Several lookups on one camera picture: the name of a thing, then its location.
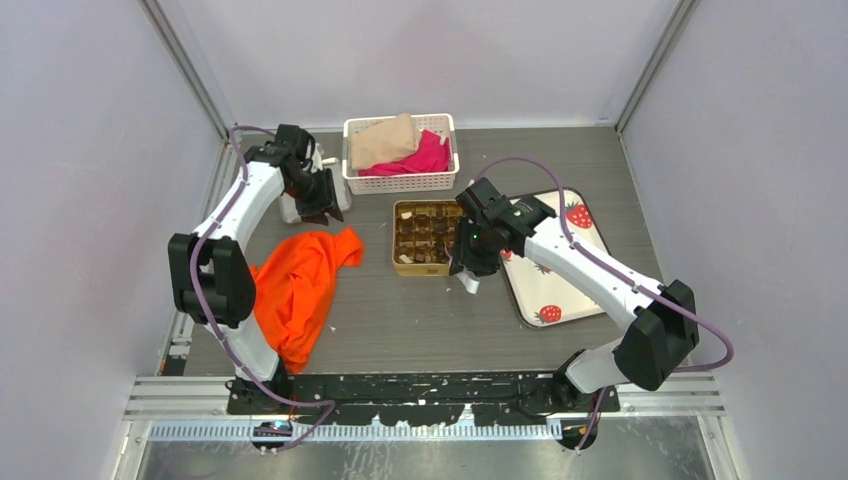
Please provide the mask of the silver box lid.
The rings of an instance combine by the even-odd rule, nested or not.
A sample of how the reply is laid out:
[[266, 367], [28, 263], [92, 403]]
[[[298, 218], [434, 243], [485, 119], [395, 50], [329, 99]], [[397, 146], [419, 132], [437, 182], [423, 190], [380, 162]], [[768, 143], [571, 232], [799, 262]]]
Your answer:
[[342, 175], [341, 161], [337, 157], [323, 158], [318, 150], [304, 171], [313, 185], [312, 196], [295, 198], [285, 190], [279, 200], [283, 221], [320, 225], [327, 225], [330, 218], [343, 221], [344, 214], [351, 209], [352, 198]]

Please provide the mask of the metal tongs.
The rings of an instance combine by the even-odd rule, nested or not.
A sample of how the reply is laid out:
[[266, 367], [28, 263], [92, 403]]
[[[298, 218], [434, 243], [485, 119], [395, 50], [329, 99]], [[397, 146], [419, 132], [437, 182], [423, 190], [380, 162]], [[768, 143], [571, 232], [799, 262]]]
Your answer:
[[467, 293], [471, 295], [476, 295], [478, 293], [480, 280], [473, 272], [463, 269], [461, 272], [456, 274], [456, 278], [463, 285]]

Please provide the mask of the gold chocolate tray box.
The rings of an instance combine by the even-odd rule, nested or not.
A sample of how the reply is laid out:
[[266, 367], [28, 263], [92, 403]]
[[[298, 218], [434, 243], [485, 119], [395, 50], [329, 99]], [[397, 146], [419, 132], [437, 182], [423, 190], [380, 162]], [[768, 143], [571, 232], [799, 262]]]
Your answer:
[[392, 209], [391, 261], [401, 277], [441, 277], [462, 210], [454, 200], [402, 200]]

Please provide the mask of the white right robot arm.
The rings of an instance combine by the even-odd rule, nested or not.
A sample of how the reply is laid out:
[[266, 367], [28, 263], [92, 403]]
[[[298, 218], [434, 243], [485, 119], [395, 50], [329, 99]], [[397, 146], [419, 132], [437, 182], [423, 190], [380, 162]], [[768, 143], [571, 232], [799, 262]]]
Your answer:
[[698, 345], [695, 296], [685, 283], [663, 285], [631, 271], [568, 228], [546, 203], [532, 195], [511, 201], [486, 178], [456, 202], [462, 215], [451, 274], [493, 275], [508, 250], [559, 275], [623, 331], [621, 339], [581, 350], [556, 370], [555, 396], [565, 409], [582, 409], [607, 386], [632, 383], [655, 391]]

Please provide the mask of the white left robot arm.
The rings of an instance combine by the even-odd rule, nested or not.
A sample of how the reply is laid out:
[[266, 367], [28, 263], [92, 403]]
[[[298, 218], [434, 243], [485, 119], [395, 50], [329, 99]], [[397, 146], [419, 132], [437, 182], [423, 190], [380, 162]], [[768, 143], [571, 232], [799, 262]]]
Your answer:
[[216, 338], [234, 365], [238, 396], [252, 394], [269, 413], [292, 397], [289, 373], [265, 339], [254, 308], [257, 287], [244, 250], [258, 222], [275, 203], [301, 223], [342, 221], [351, 193], [335, 161], [323, 159], [305, 129], [281, 124], [262, 145], [243, 148], [230, 128], [240, 171], [212, 213], [192, 232], [176, 233], [167, 253], [176, 309]]

